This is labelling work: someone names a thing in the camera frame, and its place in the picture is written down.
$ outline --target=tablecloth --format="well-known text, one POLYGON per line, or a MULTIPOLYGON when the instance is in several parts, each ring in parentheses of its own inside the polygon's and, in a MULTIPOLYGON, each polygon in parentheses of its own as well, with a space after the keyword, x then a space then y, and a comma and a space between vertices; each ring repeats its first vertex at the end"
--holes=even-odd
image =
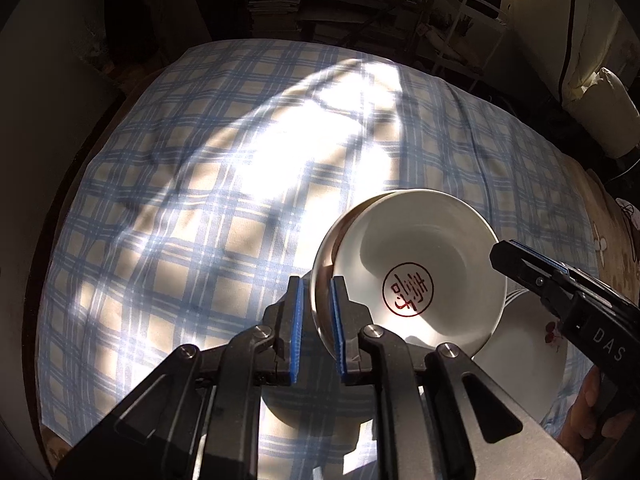
MULTIPOLYGON (((343 211, 416 187, 597 275, 561 154, 500 108, 343 48, 189 50, 89 163, 69 210, 38 323, 43 423, 78 442, 174 347, 258 323, 343 211)), ((588 365, 571 347, 551 433, 588 365)), ((339 384, 306 316, 298 384, 263 394, 258 476, 375 478, 371 418, 372 391, 339 384)))

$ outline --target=white wall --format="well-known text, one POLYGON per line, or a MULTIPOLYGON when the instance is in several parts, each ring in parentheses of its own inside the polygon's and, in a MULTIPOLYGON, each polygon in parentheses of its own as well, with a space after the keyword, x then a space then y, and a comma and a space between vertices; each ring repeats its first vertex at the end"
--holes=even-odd
POLYGON ((0 416, 42 472, 24 397, 20 336, 33 250, 60 180, 115 88, 76 59, 103 0, 21 0, 0 32, 0 416))

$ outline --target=white lettering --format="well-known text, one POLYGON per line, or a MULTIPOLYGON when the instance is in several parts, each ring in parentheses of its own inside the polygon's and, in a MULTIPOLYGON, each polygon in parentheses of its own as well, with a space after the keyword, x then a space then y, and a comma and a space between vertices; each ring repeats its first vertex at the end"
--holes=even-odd
POLYGON ((593 340, 596 343, 599 343, 600 341, 602 341, 602 338, 604 337, 604 330, 599 328, 598 331, 596 332, 596 335, 593 336, 593 340))
POLYGON ((611 353, 611 348, 613 348, 613 339, 602 347, 603 350, 606 350, 609 353, 611 353))

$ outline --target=red circle logo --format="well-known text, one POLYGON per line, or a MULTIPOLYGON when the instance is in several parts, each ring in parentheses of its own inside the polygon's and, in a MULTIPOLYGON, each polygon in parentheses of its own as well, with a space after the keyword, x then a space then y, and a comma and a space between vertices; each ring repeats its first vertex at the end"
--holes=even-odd
POLYGON ((396 265, 382 282, 382 299, 396 316, 418 316, 433 300, 433 280, 429 271, 413 262, 396 265))

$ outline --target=human hand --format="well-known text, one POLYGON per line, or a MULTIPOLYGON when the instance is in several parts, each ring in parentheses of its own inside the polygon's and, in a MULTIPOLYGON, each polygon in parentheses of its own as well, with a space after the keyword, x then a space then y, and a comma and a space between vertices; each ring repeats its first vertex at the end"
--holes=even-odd
MULTIPOLYGON (((582 458, 584 453, 584 441, 593 437, 596 431, 596 416, 592 408, 600 394, 600 371, 595 366, 582 382, 582 387, 575 399, 574 405, 569 408, 564 420, 564 426, 558 436, 558 442, 576 460, 582 458)), ((633 410, 621 412, 609 420, 602 427, 602 436, 619 439, 636 414, 633 410)))

